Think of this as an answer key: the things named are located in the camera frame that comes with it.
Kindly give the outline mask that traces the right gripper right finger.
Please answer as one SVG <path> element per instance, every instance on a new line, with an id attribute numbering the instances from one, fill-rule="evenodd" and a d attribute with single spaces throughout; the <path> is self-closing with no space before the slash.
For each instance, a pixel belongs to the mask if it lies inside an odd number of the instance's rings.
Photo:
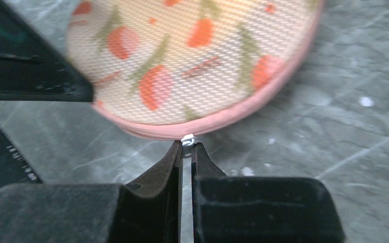
<path id="1" fill-rule="evenodd" d="M 236 177 L 192 147 L 195 242 L 344 242 L 325 185 L 307 177 Z"/>

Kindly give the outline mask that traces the floral pink laundry bag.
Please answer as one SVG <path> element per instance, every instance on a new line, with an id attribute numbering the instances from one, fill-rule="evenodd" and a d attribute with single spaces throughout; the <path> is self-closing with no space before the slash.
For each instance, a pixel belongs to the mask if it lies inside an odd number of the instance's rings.
<path id="1" fill-rule="evenodd" d="M 305 59 L 323 1 L 80 1 L 67 57 L 93 108 L 128 133 L 180 140 L 259 110 Z"/>

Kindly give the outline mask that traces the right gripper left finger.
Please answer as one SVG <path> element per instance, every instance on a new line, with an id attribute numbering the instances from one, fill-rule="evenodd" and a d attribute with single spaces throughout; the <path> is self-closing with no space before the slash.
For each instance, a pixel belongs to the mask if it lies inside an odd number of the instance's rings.
<path id="1" fill-rule="evenodd" d="M 179 242 L 181 142 L 128 184 L 10 184 L 0 242 Z"/>

